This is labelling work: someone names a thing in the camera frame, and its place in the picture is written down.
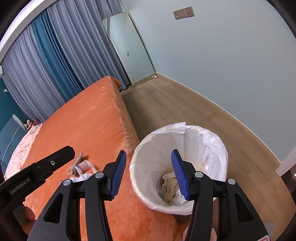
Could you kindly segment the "person's left hand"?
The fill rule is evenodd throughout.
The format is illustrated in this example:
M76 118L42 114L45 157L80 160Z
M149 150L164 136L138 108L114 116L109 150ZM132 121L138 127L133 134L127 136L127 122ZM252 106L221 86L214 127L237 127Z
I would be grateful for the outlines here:
M35 214L32 209L22 204L13 211L13 214L24 233L29 235L36 223Z

